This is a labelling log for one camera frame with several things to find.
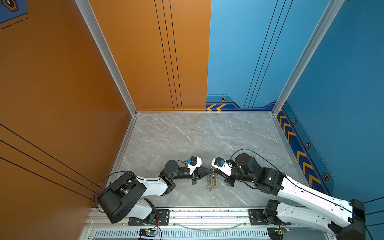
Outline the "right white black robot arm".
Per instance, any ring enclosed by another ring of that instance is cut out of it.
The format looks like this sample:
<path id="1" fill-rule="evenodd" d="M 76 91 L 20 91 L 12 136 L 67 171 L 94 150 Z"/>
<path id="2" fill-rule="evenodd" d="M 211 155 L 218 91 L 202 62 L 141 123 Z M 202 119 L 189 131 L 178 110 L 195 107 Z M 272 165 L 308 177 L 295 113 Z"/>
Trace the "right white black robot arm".
<path id="1" fill-rule="evenodd" d="M 231 187 L 235 181 L 251 183 L 252 189 L 300 204 L 290 206 L 269 200 L 264 209 L 268 224 L 299 224 L 321 230 L 338 240 L 366 238 L 365 206 L 356 199 L 341 200 L 307 187 L 279 170 L 262 167 L 246 153 L 235 160 L 214 158 L 214 171 L 225 177 Z"/>

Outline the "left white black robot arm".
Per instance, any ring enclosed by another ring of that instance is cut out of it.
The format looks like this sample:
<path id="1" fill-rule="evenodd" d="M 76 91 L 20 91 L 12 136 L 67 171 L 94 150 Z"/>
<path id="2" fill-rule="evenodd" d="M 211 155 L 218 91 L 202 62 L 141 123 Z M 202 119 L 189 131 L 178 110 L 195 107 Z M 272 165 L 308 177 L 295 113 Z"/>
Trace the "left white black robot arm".
<path id="1" fill-rule="evenodd" d="M 112 224 L 124 218 L 139 219 L 145 224 L 157 222 L 157 208 L 148 196 L 168 195 L 175 187 L 174 179 L 190 179 L 192 184 L 214 171 L 202 167 L 202 159 L 191 157 L 179 166 L 169 160 L 156 178 L 139 177 L 132 171 L 124 172 L 97 197 L 97 202 Z"/>

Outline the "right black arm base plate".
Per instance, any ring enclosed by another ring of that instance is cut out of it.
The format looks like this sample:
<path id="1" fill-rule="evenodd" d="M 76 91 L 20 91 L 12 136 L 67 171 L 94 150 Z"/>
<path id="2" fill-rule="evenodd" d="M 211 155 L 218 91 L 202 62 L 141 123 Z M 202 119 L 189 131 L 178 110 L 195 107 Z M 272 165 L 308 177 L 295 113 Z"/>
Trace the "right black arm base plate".
<path id="1" fill-rule="evenodd" d="M 290 226 L 292 223 L 284 223 L 277 217 L 267 217 L 262 209 L 248 210 L 249 220 L 252 226 L 274 225 L 274 226 Z"/>

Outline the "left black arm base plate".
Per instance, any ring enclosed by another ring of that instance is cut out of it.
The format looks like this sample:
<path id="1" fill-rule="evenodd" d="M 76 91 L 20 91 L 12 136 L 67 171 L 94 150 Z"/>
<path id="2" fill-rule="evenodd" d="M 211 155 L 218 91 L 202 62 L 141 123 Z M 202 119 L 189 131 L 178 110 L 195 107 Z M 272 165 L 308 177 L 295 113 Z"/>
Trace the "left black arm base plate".
<path id="1" fill-rule="evenodd" d="M 139 218 L 129 218 L 129 226 L 167 226 L 170 219 L 169 209 L 157 209 L 151 212 L 144 220 Z"/>

